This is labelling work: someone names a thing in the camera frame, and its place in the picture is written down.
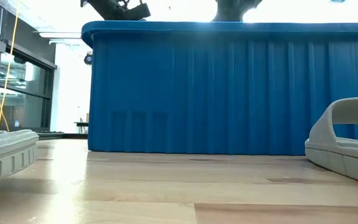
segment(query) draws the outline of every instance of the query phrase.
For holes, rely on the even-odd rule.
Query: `blue storage container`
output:
[[[327,105],[358,96],[358,24],[102,21],[82,39],[92,151],[303,155]]]

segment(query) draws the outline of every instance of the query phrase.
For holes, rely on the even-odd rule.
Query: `wooden floor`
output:
[[[358,181],[304,157],[39,149],[0,180],[0,223],[358,223]]]

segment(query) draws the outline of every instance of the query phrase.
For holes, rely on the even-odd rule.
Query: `blue plastic bin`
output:
[[[303,155],[358,96],[358,24],[90,22],[92,151]],[[336,128],[358,139],[358,126]]]

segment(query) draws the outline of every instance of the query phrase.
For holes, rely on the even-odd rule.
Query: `ceiling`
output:
[[[143,0],[152,16],[148,21],[208,22],[216,13],[215,0]],[[138,5],[131,0],[129,7]],[[0,0],[0,5],[16,13],[16,0]],[[80,0],[21,0],[19,17],[40,32],[81,32],[83,24],[102,18]],[[330,0],[263,0],[244,15],[247,22],[358,22],[358,0],[333,3]],[[81,40],[59,39],[80,54],[90,49]]]

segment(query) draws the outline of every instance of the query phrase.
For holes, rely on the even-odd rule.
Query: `small table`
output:
[[[82,134],[82,130],[84,129],[84,133],[85,133],[85,127],[88,127],[89,123],[88,122],[74,122],[77,125],[78,129],[78,134]]]

